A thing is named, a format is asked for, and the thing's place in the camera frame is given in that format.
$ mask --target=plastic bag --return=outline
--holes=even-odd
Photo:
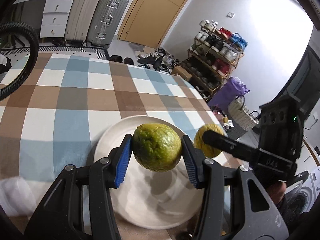
[[[208,106],[217,106],[225,113],[228,113],[228,105],[235,99],[236,96],[245,95],[250,92],[247,86],[241,83],[237,77],[230,77],[227,83],[213,96],[208,102]]]

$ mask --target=silver suitcase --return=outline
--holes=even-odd
[[[99,0],[74,0],[65,32],[65,40],[85,41]]]
[[[94,44],[109,48],[128,2],[129,0],[99,0],[89,27],[87,46]]]

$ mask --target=door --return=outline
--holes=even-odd
[[[137,0],[120,39],[156,48],[185,0]]]

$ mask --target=woven basket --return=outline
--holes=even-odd
[[[249,131],[259,123],[258,119],[252,115],[252,113],[258,113],[258,111],[249,112],[248,108],[244,105],[243,95],[237,96],[230,103],[228,112],[232,119],[235,120],[243,130]]]

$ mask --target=green fruit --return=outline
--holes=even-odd
[[[137,162],[151,171],[172,170],[182,154],[178,134],[160,123],[145,123],[133,134],[133,154]]]
[[[205,124],[204,126],[200,127],[200,129],[196,133],[195,140],[194,140],[195,147],[198,149],[201,149],[206,157],[214,158],[221,153],[221,150],[213,148],[210,145],[207,145],[203,142],[202,136],[204,132],[208,130],[212,130],[221,135],[224,135],[224,131],[219,125],[214,123]]]

